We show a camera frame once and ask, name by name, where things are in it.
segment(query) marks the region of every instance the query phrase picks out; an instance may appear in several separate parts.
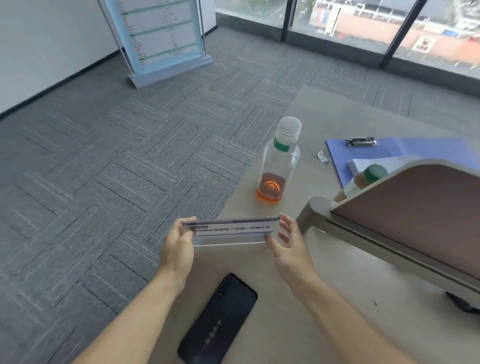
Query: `bottle neck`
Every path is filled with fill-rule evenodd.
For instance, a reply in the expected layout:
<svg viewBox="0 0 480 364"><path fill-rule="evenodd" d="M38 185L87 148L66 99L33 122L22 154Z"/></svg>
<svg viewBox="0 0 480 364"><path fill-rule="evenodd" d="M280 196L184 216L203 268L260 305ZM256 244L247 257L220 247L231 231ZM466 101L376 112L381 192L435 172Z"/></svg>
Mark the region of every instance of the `bottle neck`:
<svg viewBox="0 0 480 364"><path fill-rule="evenodd" d="M292 147L293 144L282 144L280 143L277 138L273 139L273 145L276 149L278 149L280 152L288 152L290 148Z"/></svg>

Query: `small piece of trash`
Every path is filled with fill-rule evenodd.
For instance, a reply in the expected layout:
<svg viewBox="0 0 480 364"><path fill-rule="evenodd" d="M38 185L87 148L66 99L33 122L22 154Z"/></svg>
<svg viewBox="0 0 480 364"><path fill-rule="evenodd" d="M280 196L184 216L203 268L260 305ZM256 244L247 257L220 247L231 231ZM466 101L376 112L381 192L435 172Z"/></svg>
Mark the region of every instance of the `small piece of trash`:
<svg viewBox="0 0 480 364"><path fill-rule="evenodd" d="M320 149L320 150L318 151L317 157L318 157L318 159L320 159L320 161L321 161L323 164L328 164L329 160L328 160L328 158L325 156L325 153L324 153L324 150L323 150L323 149Z"/></svg>

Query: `brown partition panel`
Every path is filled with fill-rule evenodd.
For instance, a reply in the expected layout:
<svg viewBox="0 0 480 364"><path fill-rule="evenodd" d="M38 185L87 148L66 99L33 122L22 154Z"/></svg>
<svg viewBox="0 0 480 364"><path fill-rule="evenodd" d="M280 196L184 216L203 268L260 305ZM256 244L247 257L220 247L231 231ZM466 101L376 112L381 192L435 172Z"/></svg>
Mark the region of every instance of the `brown partition panel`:
<svg viewBox="0 0 480 364"><path fill-rule="evenodd" d="M416 165L332 212L480 279L480 177L475 174Z"/></svg>

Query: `floor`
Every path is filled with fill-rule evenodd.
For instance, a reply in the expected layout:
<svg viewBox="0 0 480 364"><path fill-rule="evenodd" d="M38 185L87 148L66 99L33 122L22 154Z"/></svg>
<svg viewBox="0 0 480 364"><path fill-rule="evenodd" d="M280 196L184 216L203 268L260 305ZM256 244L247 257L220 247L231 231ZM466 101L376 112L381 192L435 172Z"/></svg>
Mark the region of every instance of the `floor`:
<svg viewBox="0 0 480 364"><path fill-rule="evenodd" d="M2 362L73 360L172 222L217 216L301 85L480 136L476 98L225 28L206 41L214 65L135 90L117 56L0 123Z"/></svg>

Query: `glass window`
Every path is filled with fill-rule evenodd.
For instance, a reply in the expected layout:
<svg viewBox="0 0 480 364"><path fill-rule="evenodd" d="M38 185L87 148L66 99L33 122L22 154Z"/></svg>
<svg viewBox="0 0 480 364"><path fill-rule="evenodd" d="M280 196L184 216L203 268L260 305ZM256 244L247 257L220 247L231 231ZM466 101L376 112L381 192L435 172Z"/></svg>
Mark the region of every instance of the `glass window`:
<svg viewBox="0 0 480 364"><path fill-rule="evenodd" d="M256 22L283 26L287 0L215 0L216 10L254 20Z"/></svg>
<svg viewBox="0 0 480 364"><path fill-rule="evenodd" d="M428 0L394 56L480 78L480 0Z"/></svg>
<svg viewBox="0 0 480 364"><path fill-rule="evenodd" d="M414 3L297 0L292 31L385 53Z"/></svg>

